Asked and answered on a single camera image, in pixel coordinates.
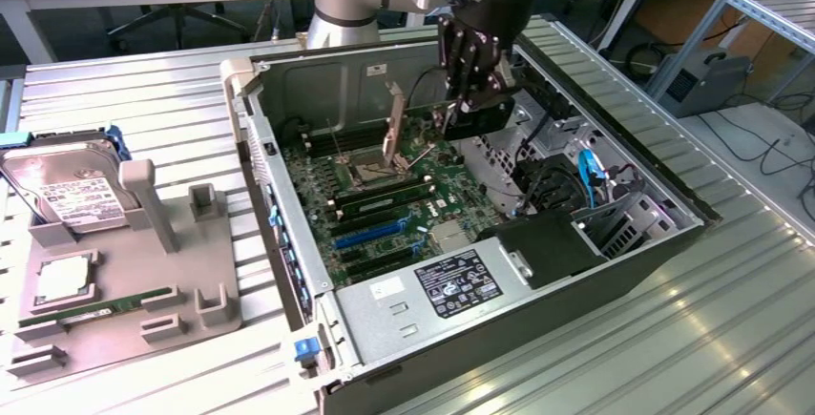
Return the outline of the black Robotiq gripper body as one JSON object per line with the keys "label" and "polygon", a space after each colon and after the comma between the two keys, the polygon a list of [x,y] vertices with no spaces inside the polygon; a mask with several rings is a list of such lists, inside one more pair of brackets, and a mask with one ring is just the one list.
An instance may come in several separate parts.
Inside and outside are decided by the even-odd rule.
{"label": "black Robotiq gripper body", "polygon": [[528,23],[533,3],[534,0],[468,0],[452,8],[452,15],[446,17],[442,43],[452,44],[461,31],[464,39],[480,33],[488,39],[497,39],[497,48],[509,49]]}

